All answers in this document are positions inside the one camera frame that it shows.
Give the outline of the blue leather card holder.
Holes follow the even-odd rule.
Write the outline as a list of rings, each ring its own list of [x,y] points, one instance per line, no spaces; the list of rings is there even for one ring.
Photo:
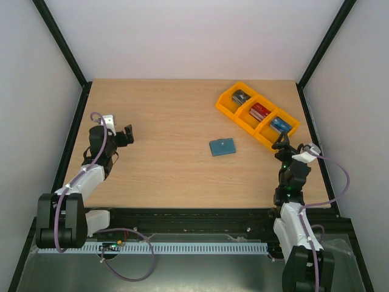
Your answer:
[[[212,156],[222,156],[236,153],[235,143],[231,137],[210,141],[209,146]]]

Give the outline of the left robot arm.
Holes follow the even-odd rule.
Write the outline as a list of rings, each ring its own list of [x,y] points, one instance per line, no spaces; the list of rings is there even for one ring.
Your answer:
[[[134,143],[133,127],[115,132],[97,125],[89,130],[89,147],[83,153],[79,173],[54,193],[38,199],[36,245],[41,249],[80,248],[88,236],[109,226],[107,210],[87,212],[84,200],[108,178],[119,147]]]

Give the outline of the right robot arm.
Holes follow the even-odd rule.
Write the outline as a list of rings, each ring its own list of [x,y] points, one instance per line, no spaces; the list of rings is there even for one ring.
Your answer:
[[[274,205],[278,215],[266,221],[266,234],[278,238],[285,267],[283,291],[331,291],[335,259],[325,251],[309,224],[303,199],[303,186],[311,172],[314,155],[290,145],[287,132],[273,143],[275,158],[281,161]]]

